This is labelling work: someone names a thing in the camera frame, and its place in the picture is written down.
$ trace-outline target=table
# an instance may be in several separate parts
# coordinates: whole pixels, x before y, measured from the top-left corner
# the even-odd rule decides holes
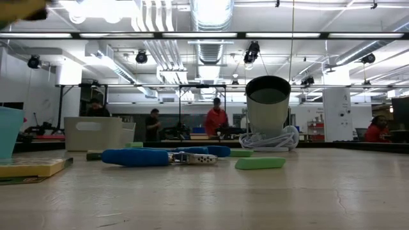
[[[409,227],[407,155],[323,148],[257,153],[287,162],[256,171],[236,170],[237,158],[215,166],[125,168],[68,155],[74,165],[41,183],[0,187],[2,230]]]

